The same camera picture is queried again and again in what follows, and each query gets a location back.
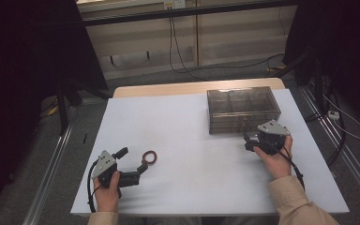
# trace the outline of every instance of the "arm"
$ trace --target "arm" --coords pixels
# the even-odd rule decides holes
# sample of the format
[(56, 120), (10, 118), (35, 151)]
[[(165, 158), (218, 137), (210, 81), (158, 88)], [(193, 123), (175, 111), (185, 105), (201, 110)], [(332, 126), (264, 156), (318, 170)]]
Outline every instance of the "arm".
[(100, 187), (101, 184), (98, 179), (93, 180), (95, 189), (97, 188), (96, 201), (98, 212), (93, 213), (88, 225), (117, 225), (118, 224), (118, 187), (119, 172), (112, 175), (109, 188)]
[[(292, 157), (292, 137), (287, 136), (284, 147)], [(268, 156), (259, 147), (253, 150), (264, 161), (267, 170), (273, 175), (268, 187), (279, 213), (279, 225), (287, 224), (338, 224), (327, 212), (313, 202), (308, 202), (307, 195), (300, 182), (291, 173), (291, 164), (280, 154)]]

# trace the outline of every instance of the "metal bracket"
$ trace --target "metal bracket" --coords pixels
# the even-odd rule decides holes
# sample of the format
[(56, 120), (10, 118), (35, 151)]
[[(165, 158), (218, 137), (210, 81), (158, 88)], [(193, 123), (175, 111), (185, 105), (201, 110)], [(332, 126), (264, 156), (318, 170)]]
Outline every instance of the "metal bracket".
[(101, 155), (98, 157), (98, 162), (95, 170), (92, 173), (92, 179), (100, 176), (102, 173), (106, 172), (116, 163), (116, 159), (110, 155), (106, 150), (101, 152)]
[(279, 124), (277, 121), (272, 120), (265, 124), (257, 126), (257, 128), (264, 133), (267, 134), (277, 134), (277, 135), (291, 135), (291, 132), (289, 132), (288, 129), (283, 127), (281, 124)]

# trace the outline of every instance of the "sleeve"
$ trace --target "sleeve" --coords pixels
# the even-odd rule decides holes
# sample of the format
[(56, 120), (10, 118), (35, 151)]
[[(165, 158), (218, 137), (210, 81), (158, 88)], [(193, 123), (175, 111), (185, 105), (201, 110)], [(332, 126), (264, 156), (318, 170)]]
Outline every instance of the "sleeve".
[(90, 215), (87, 225), (117, 225), (118, 214), (112, 212), (96, 212)]
[(308, 202), (307, 195), (295, 176), (279, 178), (268, 185), (276, 209), (279, 224), (338, 224), (327, 212), (314, 202)]

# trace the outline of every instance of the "wooden table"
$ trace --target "wooden table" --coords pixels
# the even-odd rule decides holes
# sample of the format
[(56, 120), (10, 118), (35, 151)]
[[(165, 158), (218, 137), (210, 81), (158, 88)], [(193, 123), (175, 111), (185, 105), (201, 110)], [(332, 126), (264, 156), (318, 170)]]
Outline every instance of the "wooden table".
[(118, 87), (113, 93), (113, 97), (121, 98), (201, 94), (205, 93), (207, 90), (246, 88), (258, 86), (269, 86), (273, 90), (285, 89), (285, 85), (279, 78), (261, 78), (218, 82), (181, 82)]

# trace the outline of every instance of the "hand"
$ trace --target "hand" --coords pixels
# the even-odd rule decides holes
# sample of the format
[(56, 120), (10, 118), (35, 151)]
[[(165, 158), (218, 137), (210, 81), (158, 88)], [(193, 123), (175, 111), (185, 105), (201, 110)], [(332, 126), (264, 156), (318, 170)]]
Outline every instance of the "hand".
[(109, 188), (100, 187), (101, 183), (98, 181), (98, 178), (95, 178), (93, 180), (95, 189), (100, 187), (95, 192), (96, 201), (97, 201), (97, 210), (99, 212), (118, 213), (118, 202), (119, 202), (119, 196), (117, 191), (118, 183), (119, 183), (118, 171), (113, 173)]
[[(292, 158), (292, 136), (286, 136), (284, 147), (288, 150), (290, 157)], [(256, 154), (262, 159), (265, 163), (267, 170), (273, 175), (274, 179), (279, 179), (284, 176), (290, 176), (291, 173), (291, 163), (286, 160), (280, 154), (275, 154), (269, 156), (260, 147), (253, 147), (253, 150)], [(288, 153), (284, 148), (280, 150), (283, 155), (288, 156)]]

